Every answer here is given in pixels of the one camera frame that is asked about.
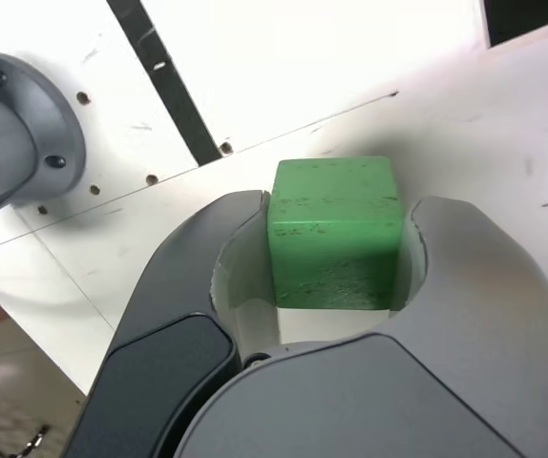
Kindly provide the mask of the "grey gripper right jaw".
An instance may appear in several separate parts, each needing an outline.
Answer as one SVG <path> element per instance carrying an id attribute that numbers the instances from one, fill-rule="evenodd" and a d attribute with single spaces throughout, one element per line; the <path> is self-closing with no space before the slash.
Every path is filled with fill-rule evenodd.
<path id="1" fill-rule="evenodd" d="M 338 341 L 279 347 L 220 388 L 179 457 L 548 457 L 548 281 L 471 203 L 424 198 L 404 304 Z"/>

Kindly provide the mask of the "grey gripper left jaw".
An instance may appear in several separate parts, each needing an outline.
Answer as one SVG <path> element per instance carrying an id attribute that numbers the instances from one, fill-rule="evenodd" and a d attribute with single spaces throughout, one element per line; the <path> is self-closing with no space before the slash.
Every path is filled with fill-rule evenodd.
<path id="1" fill-rule="evenodd" d="M 267 192 L 227 194 L 144 268 L 66 445 L 70 457 L 171 457 L 244 360 L 280 343 Z"/>

